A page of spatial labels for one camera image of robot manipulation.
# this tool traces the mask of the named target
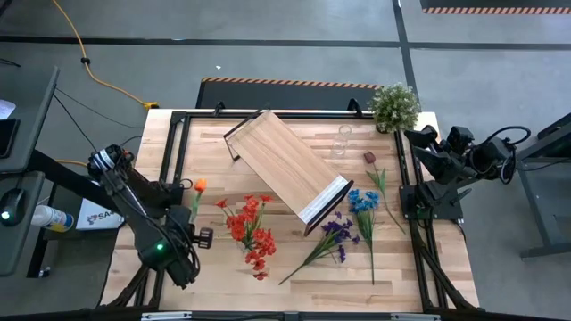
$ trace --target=orange and black striped tape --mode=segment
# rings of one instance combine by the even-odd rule
[[[379,87],[382,87],[380,85],[336,83],[336,82],[327,82],[327,81],[224,78],[224,77],[206,77],[206,78],[203,78],[202,82],[290,85],[290,86],[330,86],[330,87],[366,88],[366,89],[377,89]]]
[[[423,13],[432,14],[570,14],[571,8],[424,8]]]

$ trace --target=gray floor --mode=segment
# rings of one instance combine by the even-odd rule
[[[424,15],[418,0],[401,0],[410,41],[569,43],[570,16]],[[79,33],[91,37],[167,37],[264,40],[398,40],[390,0],[61,0]],[[0,33],[70,36],[47,0],[20,0],[0,18]],[[209,76],[286,78],[391,84],[404,82],[400,49],[271,46],[89,45],[94,72],[164,108],[194,106],[200,79]],[[0,56],[24,68],[58,65],[59,87],[102,113],[134,126],[145,111],[93,83],[76,45],[0,43]],[[443,135],[469,127],[477,141],[506,125],[535,133],[570,111],[571,52],[411,52],[424,111],[436,111]],[[97,118],[63,97],[100,147],[141,130]],[[90,149],[53,103],[39,149],[54,158],[84,161]],[[138,143],[131,143],[137,151]],[[571,254],[522,261],[520,251],[540,238],[518,178],[511,185],[480,182],[462,202],[468,253],[483,308],[541,317],[571,317]],[[101,293],[112,240],[60,243],[46,280],[0,285],[0,313],[93,307]],[[63,296],[74,290],[76,295]]]

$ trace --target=green leaf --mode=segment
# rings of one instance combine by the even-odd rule
[[[371,178],[371,180],[375,183],[375,185],[379,185],[379,178],[378,178],[378,173],[371,173],[369,171],[367,171],[367,175]]]
[[[386,169],[383,169],[383,173],[381,173],[381,177],[378,179],[377,186],[378,186],[378,189],[381,190],[381,193],[385,193],[385,188],[386,188]]]

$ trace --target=butcher block tabletop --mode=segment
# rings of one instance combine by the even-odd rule
[[[149,180],[157,180],[173,110],[150,110],[140,145],[136,169]],[[193,119],[186,148],[182,177],[196,180],[205,178],[197,228],[214,230],[214,241],[209,250],[197,249],[201,272],[196,282],[185,290],[175,286],[165,275],[160,309],[163,310],[241,310],[241,311],[327,311],[327,312],[420,312],[417,273],[412,254],[408,224],[401,214],[399,187],[402,185],[394,135],[376,132],[372,120],[352,119],[284,119],[318,156],[347,180],[354,180],[353,188],[375,191],[367,176],[368,165],[363,153],[373,152],[377,168],[386,169],[386,198],[388,206],[407,234],[391,220],[384,209],[376,211],[377,222],[373,234],[375,285],[371,284],[370,258],[365,243],[345,243],[346,261],[331,257],[318,259],[302,268],[282,285],[278,285],[297,268],[313,250],[321,237],[320,228],[304,237],[303,222],[272,192],[243,160],[232,161],[223,135],[241,119]],[[419,115],[417,129],[430,124],[437,127],[432,112]],[[352,127],[352,135],[344,156],[331,153],[331,145],[342,125]],[[181,130],[177,132],[173,155],[178,152]],[[405,142],[408,154],[408,143]],[[176,157],[171,158],[172,177]],[[409,173],[414,184],[414,175]],[[194,191],[185,193],[183,204],[190,206]],[[276,200],[266,206],[261,226],[271,228],[277,252],[266,257],[269,277],[258,281],[252,277],[252,266],[244,262],[244,253],[226,228],[224,214],[214,205],[228,199],[228,206],[241,209],[247,194],[268,194]],[[341,202],[336,210],[348,215],[348,203]],[[330,215],[324,222],[333,220]],[[356,226],[352,233],[357,233]],[[434,234],[441,266],[457,289],[477,306],[476,288],[472,278],[466,244],[457,226],[436,220]],[[115,251],[103,290],[101,304],[119,295],[140,267],[133,234],[124,226],[117,237]],[[426,269],[431,298],[436,301],[434,279]],[[147,286],[150,298],[153,276]]]

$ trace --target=metal stand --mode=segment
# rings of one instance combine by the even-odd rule
[[[544,129],[541,139],[517,154],[517,169],[530,203],[543,246],[522,251],[522,259],[571,252],[571,240],[560,230],[558,218],[569,219],[561,213],[571,201],[571,114]],[[560,164],[539,168],[553,162]]]

